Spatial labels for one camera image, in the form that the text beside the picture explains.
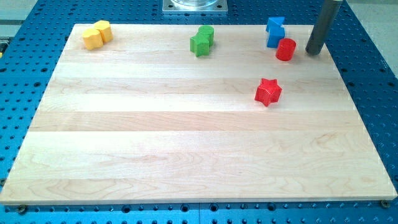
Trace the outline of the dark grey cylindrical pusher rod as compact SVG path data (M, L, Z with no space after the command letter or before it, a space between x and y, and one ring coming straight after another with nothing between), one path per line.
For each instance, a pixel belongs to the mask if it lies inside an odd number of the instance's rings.
M343 0L324 0L305 48L309 55L318 55L321 52L342 3Z

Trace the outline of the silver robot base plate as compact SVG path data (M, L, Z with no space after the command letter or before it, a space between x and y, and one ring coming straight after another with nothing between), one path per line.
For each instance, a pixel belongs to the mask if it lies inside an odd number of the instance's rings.
M228 12L227 0L161 0L162 11L170 14Z

